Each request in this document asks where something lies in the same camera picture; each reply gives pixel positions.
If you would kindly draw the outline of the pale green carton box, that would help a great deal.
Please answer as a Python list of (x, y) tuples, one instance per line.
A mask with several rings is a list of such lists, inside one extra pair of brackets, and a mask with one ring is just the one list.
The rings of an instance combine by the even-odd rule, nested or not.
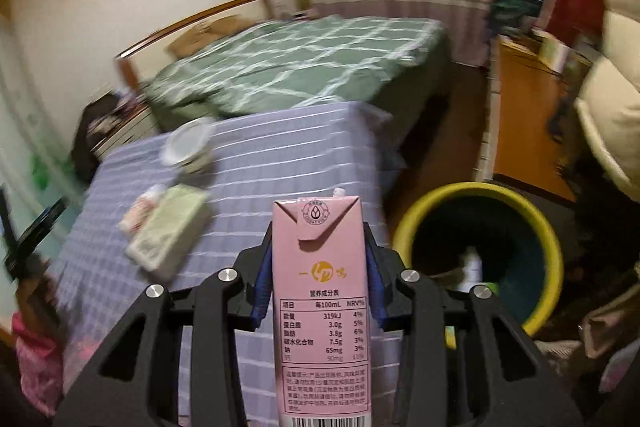
[(167, 282), (177, 274), (209, 221), (204, 190), (186, 184), (167, 187), (149, 219), (130, 237), (125, 254), (151, 279)]

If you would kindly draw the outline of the small white red bottle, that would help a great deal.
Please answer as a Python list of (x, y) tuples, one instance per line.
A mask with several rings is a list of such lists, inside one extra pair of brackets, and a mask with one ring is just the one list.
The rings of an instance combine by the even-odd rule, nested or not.
[(155, 184), (138, 196), (120, 220), (119, 230), (128, 237), (134, 237), (157, 208), (166, 191), (165, 185)]

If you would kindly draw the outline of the pink milk carton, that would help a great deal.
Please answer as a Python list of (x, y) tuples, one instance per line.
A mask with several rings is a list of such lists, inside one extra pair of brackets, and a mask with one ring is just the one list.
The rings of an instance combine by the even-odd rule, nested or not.
[(272, 206), (273, 330), (283, 426), (371, 424), (366, 243), (360, 200)]

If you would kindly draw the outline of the white plastic cup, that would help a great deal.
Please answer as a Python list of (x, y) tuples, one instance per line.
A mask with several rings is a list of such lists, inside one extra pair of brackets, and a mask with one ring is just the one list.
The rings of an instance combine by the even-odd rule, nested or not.
[(182, 174), (206, 169), (210, 164), (210, 140), (214, 130), (213, 118), (203, 117), (186, 122), (168, 135), (160, 150), (160, 163)]

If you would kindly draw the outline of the blue checked tablecloth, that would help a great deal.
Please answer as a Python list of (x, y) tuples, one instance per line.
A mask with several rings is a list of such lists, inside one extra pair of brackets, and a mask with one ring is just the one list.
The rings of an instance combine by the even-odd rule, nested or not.
[[(102, 340), (150, 285), (168, 291), (200, 285), (234, 265), (241, 251), (272, 234), (272, 206), (281, 200), (331, 197), (360, 200), (363, 230), (386, 247), (378, 186), (378, 130), (383, 116), (357, 103), (291, 108), (217, 122), (210, 164), (180, 174), (160, 163), (167, 138), (124, 146), (101, 164), (81, 213), (53, 263), (58, 314), (66, 328), (66, 395)], [(210, 221), (177, 274), (153, 280), (125, 254), (128, 237), (118, 224), (134, 201), (155, 184), (186, 184), (207, 193)], [(246, 425), (279, 421), (273, 330), (273, 279), (265, 318), (254, 332), (235, 334)], [(371, 412), (368, 426), (385, 426), (393, 413), (401, 337), (385, 332), (369, 303)], [(192, 329), (182, 335), (178, 419), (189, 412)]]

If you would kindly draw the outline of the white bedside nightstand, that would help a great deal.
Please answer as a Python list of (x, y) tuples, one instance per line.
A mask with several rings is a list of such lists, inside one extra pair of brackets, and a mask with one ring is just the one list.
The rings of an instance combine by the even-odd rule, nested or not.
[(155, 135), (158, 135), (155, 118), (149, 107), (143, 107), (128, 117), (122, 124), (119, 124), (115, 130), (110, 135), (107, 135), (96, 147), (93, 147), (92, 153), (96, 158), (102, 160), (106, 155), (116, 150), (116, 148), (142, 139), (151, 138), (151, 136)]

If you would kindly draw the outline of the pile of dark clothes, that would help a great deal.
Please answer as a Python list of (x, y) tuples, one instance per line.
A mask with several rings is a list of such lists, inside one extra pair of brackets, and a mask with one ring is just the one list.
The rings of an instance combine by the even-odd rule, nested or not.
[(98, 171), (100, 160), (94, 150), (145, 105), (135, 96), (107, 92), (82, 111), (76, 129), (70, 161), (76, 178), (88, 185)]

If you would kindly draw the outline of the wooden side desk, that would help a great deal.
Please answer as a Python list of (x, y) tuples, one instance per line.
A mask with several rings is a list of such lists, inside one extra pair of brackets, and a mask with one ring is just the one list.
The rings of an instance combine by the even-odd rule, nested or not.
[(491, 43), (486, 128), (476, 181), (495, 180), (563, 205), (575, 196), (556, 171), (560, 146), (547, 130), (560, 97), (558, 78), (503, 36)]

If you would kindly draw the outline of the cream padded jacket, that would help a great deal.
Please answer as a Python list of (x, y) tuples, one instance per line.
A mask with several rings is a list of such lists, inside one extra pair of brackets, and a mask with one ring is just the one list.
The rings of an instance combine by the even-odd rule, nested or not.
[(604, 0), (602, 51), (574, 106), (592, 155), (639, 199), (639, 0)]

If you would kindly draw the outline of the wooden bed headboard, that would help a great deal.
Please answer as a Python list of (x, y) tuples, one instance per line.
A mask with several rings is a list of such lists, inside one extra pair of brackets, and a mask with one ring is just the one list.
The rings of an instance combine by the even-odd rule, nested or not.
[(167, 65), (178, 60), (174, 52), (186, 48), (188, 41), (206, 34), (206, 28), (225, 17), (243, 17), (251, 22), (273, 20), (276, 9), (271, 0), (230, 0), (189, 15), (178, 22), (153, 31), (114, 57), (114, 65), (122, 83), (134, 92), (140, 92), (140, 82), (153, 78)]

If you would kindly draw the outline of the left brown pillow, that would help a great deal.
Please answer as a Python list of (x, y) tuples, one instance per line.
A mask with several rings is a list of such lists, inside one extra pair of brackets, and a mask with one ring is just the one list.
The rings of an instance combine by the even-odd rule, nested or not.
[(165, 51), (175, 57), (176, 60), (179, 60), (179, 58), (191, 56), (205, 48), (209, 43), (216, 40), (216, 37), (207, 31), (206, 26), (195, 25), (191, 27), (180, 37), (169, 43)]

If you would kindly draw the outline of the brown pillow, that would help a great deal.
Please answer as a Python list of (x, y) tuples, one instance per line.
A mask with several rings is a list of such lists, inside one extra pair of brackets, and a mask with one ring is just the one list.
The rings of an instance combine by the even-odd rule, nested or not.
[(165, 51), (175, 57), (176, 60), (179, 60), (179, 58), (191, 56), (205, 48), (209, 43), (216, 40), (216, 37), (207, 31), (206, 26), (195, 25), (191, 27), (180, 37), (169, 43)]
[(236, 35), (256, 24), (256, 20), (241, 15), (230, 15), (213, 20), (206, 26), (206, 29), (217, 38), (224, 38)]

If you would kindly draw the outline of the clothes pile by curtain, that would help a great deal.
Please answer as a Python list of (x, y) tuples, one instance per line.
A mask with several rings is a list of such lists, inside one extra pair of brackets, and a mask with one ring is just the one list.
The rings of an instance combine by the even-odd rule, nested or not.
[(487, 29), (497, 35), (505, 27), (517, 28), (524, 17), (539, 16), (544, 0), (491, 0), (486, 16)]

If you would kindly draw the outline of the right brown pillow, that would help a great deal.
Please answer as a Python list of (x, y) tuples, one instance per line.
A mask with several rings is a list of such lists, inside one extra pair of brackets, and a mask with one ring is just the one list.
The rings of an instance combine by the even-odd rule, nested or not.
[(230, 15), (213, 20), (206, 26), (206, 29), (217, 38), (224, 38), (236, 35), (256, 24), (256, 20), (241, 15)]

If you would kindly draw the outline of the tissue box on far nightstand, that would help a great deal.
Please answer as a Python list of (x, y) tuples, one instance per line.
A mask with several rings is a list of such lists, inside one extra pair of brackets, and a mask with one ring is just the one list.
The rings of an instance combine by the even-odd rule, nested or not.
[(295, 0), (296, 10), (307, 12), (312, 9), (312, 0)]

